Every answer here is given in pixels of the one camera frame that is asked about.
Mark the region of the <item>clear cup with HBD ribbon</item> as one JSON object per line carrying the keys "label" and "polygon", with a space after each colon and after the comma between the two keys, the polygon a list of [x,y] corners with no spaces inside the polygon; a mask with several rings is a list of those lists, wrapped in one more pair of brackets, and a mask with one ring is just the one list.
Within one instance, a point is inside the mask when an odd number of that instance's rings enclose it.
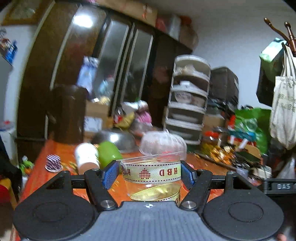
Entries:
{"label": "clear cup with HBD ribbon", "polygon": [[132,201],[180,203],[181,152],[122,159],[119,164]]}

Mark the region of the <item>white paper cup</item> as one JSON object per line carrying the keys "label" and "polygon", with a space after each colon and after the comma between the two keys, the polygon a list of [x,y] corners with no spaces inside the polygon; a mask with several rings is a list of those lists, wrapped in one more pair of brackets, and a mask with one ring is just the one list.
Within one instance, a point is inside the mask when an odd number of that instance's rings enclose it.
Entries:
{"label": "white paper cup", "polygon": [[74,156],[79,175],[84,174],[88,170],[100,168],[98,161],[99,153],[93,144],[79,144],[74,151]]}

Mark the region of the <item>green plastic cup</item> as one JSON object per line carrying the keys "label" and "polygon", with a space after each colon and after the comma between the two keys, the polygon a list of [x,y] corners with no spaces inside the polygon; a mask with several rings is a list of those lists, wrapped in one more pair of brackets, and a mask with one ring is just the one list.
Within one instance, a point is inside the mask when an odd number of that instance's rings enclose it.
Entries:
{"label": "green plastic cup", "polygon": [[109,141],[100,143],[97,149],[100,169],[104,169],[113,160],[122,159],[122,155],[117,146]]}

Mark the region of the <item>tray of dried peels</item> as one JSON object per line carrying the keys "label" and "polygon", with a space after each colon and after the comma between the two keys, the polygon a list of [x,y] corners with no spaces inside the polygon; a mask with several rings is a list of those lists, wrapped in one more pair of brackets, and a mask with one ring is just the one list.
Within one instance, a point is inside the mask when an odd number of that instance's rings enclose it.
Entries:
{"label": "tray of dried peels", "polygon": [[202,144],[201,148],[195,152],[195,156],[215,165],[226,168],[227,170],[236,171],[236,157],[234,150],[230,146],[225,148],[218,145]]}

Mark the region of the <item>glass jar red lid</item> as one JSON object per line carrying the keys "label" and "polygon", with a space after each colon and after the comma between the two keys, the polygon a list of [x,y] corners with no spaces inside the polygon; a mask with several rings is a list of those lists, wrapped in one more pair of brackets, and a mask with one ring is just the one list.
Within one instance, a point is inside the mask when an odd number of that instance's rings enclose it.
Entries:
{"label": "glass jar red lid", "polygon": [[205,155],[210,155],[210,151],[219,143],[219,134],[214,131],[203,132],[200,150]]}

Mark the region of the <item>purple dotted cupcake liner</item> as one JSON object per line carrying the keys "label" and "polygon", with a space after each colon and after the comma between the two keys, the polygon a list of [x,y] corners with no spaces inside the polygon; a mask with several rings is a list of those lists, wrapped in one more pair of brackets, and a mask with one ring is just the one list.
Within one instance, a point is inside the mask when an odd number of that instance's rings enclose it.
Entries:
{"label": "purple dotted cupcake liner", "polygon": [[57,173],[63,170],[61,158],[58,155],[48,155],[45,169],[49,172]]}

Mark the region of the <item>white mesh food cover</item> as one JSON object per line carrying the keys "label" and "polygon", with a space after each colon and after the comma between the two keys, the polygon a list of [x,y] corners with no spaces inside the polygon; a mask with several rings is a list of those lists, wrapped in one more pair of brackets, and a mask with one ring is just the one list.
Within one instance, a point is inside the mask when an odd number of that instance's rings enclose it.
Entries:
{"label": "white mesh food cover", "polygon": [[179,135],[166,131],[150,131],[143,135],[139,151],[143,155],[156,155],[164,153],[180,153],[180,160],[187,159],[187,144]]}

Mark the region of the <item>red patterned tablecloth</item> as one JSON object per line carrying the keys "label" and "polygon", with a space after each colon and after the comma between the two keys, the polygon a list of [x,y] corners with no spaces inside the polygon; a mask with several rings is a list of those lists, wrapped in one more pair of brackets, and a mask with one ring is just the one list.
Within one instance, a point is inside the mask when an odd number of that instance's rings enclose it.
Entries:
{"label": "red patterned tablecloth", "polygon": [[[235,173],[213,176],[213,183],[233,188]],[[61,171],[23,200],[13,213],[22,240],[241,240],[229,214],[182,210],[173,201],[122,202],[110,211],[91,204],[84,174]]]}

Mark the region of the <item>beige tote bag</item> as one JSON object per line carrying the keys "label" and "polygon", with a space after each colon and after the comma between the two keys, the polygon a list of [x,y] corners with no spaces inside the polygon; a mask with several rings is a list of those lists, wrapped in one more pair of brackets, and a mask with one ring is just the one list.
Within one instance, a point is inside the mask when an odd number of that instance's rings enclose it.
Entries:
{"label": "beige tote bag", "polygon": [[271,137],[290,150],[295,147],[295,57],[287,45],[283,50],[283,70],[275,78],[269,128]]}

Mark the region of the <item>green shopping bag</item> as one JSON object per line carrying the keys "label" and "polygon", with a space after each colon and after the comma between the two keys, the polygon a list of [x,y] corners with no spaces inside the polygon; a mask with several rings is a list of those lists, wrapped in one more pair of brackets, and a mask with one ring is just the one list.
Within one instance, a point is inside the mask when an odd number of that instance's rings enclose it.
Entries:
{"label": "green shopping bag", "polygon": [[235,111],[235,129],[255,134],[256,146],[266,154],[271,141],[269,119],[271,110],[262,108],[237,109]]}

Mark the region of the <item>cardboard box with label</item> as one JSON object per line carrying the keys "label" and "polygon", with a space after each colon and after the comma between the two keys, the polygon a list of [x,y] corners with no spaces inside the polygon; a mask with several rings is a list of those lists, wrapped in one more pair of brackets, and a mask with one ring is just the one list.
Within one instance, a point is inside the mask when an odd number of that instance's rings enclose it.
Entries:
{"label": "cardboard box with label", "polygon": [[84,133],[97,133],[107,128],[109,106],[99,102],[86,102]]}

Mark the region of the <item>brown plastic pitcher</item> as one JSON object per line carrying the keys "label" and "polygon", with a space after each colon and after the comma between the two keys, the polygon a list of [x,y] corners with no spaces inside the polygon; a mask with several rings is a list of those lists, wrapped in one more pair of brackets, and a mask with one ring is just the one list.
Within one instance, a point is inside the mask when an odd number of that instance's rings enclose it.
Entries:
{"label": "brown plastic pitcher", "polygon": [[87,96],[87,89],[77,85],[57,85],[51,90],[47,114],[55,142],[73,145],[83,141]]}

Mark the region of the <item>white tiered dish rack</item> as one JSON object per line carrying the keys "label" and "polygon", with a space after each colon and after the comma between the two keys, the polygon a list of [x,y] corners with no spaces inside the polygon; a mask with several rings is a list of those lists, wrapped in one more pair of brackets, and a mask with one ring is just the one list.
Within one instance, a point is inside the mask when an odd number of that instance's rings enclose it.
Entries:
{"label": "white tiered dish rack", "polygon": [[201,142],[210,76],[205,59],[194,55],[175,58],[164,130],[179,135],[188,145]]}

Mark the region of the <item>blue snack bag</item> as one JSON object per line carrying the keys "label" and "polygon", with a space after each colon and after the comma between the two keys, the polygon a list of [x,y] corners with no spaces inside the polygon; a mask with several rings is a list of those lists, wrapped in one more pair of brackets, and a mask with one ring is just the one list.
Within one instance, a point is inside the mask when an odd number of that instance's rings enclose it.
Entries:
{"label": "blue snack bag", "polygon": [[96,72],[98,68],[98,59],[94,57],[86,57],[83,58],[83,64],[81,66],[78,79],[76,85],[79,87],[85,88],[89,95],[93,90],[93,81],[96,77]]}

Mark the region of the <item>dark wooden cabinet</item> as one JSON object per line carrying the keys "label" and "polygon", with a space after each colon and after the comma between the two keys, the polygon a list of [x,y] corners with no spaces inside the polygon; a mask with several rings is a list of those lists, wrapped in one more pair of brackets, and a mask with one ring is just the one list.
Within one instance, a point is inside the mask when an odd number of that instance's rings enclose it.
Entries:
{"label": "dark wooden cabinet", "polygon": [[86,1],[53,1],[27,60],[18,102],[18,157],[46,140],[77,144],[124,102],[146,101],[163,126],[175,57],[191,50],[160,30]]}

